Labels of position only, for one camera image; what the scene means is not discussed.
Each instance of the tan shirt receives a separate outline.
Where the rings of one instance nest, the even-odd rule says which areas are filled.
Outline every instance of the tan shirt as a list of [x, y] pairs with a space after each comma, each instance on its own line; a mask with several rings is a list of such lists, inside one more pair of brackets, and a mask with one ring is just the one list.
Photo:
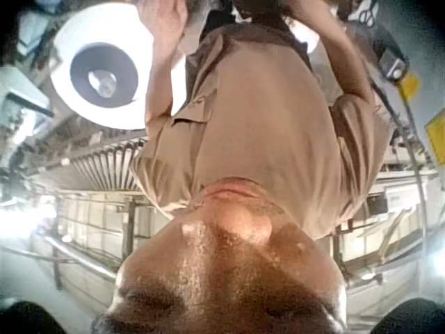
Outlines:
[[241, 177], [314, 239], [355, 213], [391, 136], [373, 106], [344, 95], [330, 109], [298, 48], [264, 26], [220, 28], [191, 61], [191, 102], [149, 124], [133, 163], [155, 205], [174, 217], [206, 185]]

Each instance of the shirt sleeve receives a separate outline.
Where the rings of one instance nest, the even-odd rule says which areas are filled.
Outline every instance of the shirt sleeve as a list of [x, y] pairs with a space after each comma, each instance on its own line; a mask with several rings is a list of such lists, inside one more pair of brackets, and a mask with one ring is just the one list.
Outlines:
[[146, 126], [148, 140], [130, 165], [131, 173], [137, 185], [155, 205], [157, 203], [153, 189], [152, 162], [159, 142], [159, 136], [170, 119], [170, 116], [161, 116], [148, 123]]
[[372, 105], [355, 95], [342, 95], [331, 109], [342, 158], [341, 188], [347, 201], [341, 220], [353, 216], [380, 172], [393, 133], [390, 117], [376, 100]]

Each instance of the cable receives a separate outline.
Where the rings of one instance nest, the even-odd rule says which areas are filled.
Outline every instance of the cable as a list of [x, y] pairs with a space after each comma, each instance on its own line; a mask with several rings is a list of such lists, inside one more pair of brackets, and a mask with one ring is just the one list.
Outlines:
[[[414, 170], [414, 175], [416, 178], [417, 188], [419, 190], [419, 197], [420, 197], [420, 208], [421, 208], [421, 227], [422, 227], [422, 262], [421, 262], [421, 269], [420, 269], [420, 279], [419, 279], [419, 292], [421, 293], [421, 289], [423, 287], [423, 266], [426, 264], [426, 256], [427, 256], [427, 234], [428, 234], [428, 215], [426, 213], [426, 201], [425, 201], [425, 193], [423, 192], [423, 185], [422, 185], [422, 179], [420, 175], [419, 165], [416, 160], [416, 156], [414, 154], [414, 150], [412, 148], [412, 145], [407, 137], [407, 134], [405, 132], [405, 129], [403, 128], [403, 124], [401, 122], [401, 119], [398, 117], [397, 113], [392, 108], [391, 104], [389, 103], [388, 97], [385, 94], [385, 92], [377, 85], [377, 83], [371, 79], [371, 85], [374, 89], [374, 91], [377, 93], [379, 98], [382, 100], [384, 106], [388, 110], [388, 112], [391, 114], [391, 117], [396, 124], [403, 141], [405, 142], [406, 148], [408, 150], [408, 154], [410, 156], [411, 164]], [[404, 101], [404, 104], [407, 104], [407, 101], [405, 99], [405, 96], [402, 95], [402, 98]]]

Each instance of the white lamp shade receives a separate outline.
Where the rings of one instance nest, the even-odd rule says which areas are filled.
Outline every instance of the white lamp shade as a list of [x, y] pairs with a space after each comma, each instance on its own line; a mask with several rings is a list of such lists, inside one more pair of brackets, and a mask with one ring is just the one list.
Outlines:
[[[115, 129], [144, 128], [145, 94], [152, 64], [153, 37], [139, 20], [134, 5], [103, 3], [73, 16], [58, 32], [50, 60], [51, 80], [64, 102], [79, 115], [97, 124]], [[90, 103], [79, 94], [72, 81], [72, 64], [83, 50], [95, 45], [113, 45], [122, 50], [136, 67], [137, 89], [123, 106], [105, 108]], [[185, 61], [172, 71], [176, 111], [186, 98]]]

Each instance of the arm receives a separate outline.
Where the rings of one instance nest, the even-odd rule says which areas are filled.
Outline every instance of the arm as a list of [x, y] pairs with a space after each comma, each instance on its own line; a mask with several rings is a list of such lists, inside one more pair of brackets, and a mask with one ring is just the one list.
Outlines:
[[145, 126], [160, 116], [170, 116], [173, 105], [172, 63], [174, 53], [164, 56], [153, 46], [153, 61], [145, 96]]
[[323, 0], [285, 0], [293, 16], [320, 35], [332, 70], [345, 94], [374, 105], [366, 68], [337, 19]]
[[173, 105], [172, 66], [177, 60], [177, 48], [184, 34], [188, 11], [185, 0], [138, 0], [137, 7], [141, 22], [154, 39], [152, 69], [145, 97], [148, 134], [153, 130], [153, 124], [165, 124], [170, 117]]

